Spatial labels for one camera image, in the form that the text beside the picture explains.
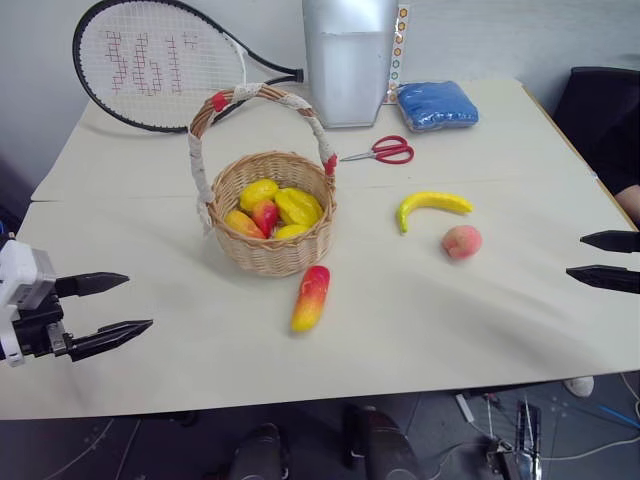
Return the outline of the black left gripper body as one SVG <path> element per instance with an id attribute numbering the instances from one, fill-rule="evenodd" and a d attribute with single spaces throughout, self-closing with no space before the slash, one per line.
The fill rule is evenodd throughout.
<path id="1" fill-rule="evenodd" d="M 13 322 L 23 356 L 72 355 L 72 336 L 64 330 L 64 311 L 57 294 L 47 295 L 35 309 L 22 306 Z"/>

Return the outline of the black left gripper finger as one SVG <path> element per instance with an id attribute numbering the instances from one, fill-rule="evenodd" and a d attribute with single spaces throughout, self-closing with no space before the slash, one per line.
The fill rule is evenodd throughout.
<path id="1" fill-rule="evenodd" d="M 87 296 L 102 293 L 128 282 L 127 275 L 113 272 L 93 272 L 58 278 L 54 290 L 57 298 Z"/>
<path id="2" fill-rule="evenodd" d="M 66 337 L 66 354 L 73 362 L 116 349 L 144 333 L 152 319 L 123 321 L 99 328 L 96 333 L 77 339 Z"/>

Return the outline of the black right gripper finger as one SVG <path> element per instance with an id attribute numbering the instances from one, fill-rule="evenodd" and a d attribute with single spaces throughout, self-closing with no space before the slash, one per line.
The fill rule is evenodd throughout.
<path id="1" fill-rule="evenodd" d="M 639 293 L 639 273 L 622 267 L 589 265 L 567 268 L 566 273 L 581 283 L 591 287 Z"/>
<path id="2" fill-rule="evenodd" d="M 610 252 L 634 253 L 640 251 L 639 231 L 600 231 L 584 235 L 580 238 L 580 241 L 587 245 Z"/>

